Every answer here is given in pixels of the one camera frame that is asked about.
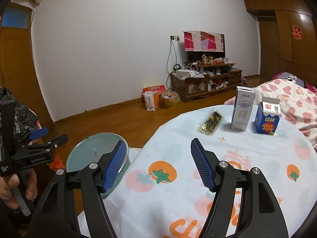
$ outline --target trash can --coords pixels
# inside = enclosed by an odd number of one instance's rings
[[[167,109],[175,109],[180,103],[180,96],[174,91],[165,91],[162,99]]]
[[[119,184],[123,174],[130,166],[128,143],[120,135],[106,132],[95,134],[84,139],[75,148],[73,148],[72,152],[69,154],[66,162],[66,171],[73,172],[83,170],[83,168],[90,163],[98,162],[103,154],[112,152],[120,140],[126,144],[126,157],[124,158],[124,161],[118,171],[113,187],[105,194],[101,194],[103,199],[107,198],[107,196]]]

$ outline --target table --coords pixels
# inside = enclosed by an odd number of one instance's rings
[[[211,109],[225,116],[212,137],[197,132],[199,122]],[[245,132],[231,130],[232,110],[233,106],[219,105],[181,114],[156,131],[104,200],[118,237],[199,236],[214,194],[203,186],[191,157],[194,138],[236,168],[260,168],[280,204],[289,237],[294,234],[316,202],[316,152],[284,119],[274,136],[256,133],[257,106],[253,106]],[[227,235],[235,232],[240,201],[241,190],[237,189]],[[82,234],[88,235],[84,214],[79,220]]]

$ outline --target red chinese character decoration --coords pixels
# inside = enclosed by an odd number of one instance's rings
[[[295,39],[302,40],[302,32],[299,28],[297,28],[295,25],[293,26],[293,36]]]

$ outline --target wooden floor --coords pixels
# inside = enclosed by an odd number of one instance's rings
[[[260,78],[248,80],[248,86],[258,86]],[[69,118],[56,122],[56,129],[50,138],[67,134],[69,141],[58,148],[56,153],[66,164],[67,157],[72,149],[83,139],[101,132],[113,132],[121,135],[130,147],[142,148],[162,124],[176,116],[204,107],[221,105],[226,100],[234,97],[236,91],[199,99],[190,103],[181,103],[177,109],[168,110],[160,103],[156,111],[146,111],[144,103],[138,103],[103,113]],[[77,212],[83,210],[80,191],[76,191]]]

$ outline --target human hand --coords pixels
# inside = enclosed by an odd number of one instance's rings
[[[0,177],[0,198],[4,203],[13,210],[19,209],[19,204],[15,196],[11,192],[11,188],[18,186],[20,183],[16,174]],[[28,185],[26,187],[25,196],[28,200],[33,200],[37,197],[37,178],[34,169],[30,170],[28,176]]]

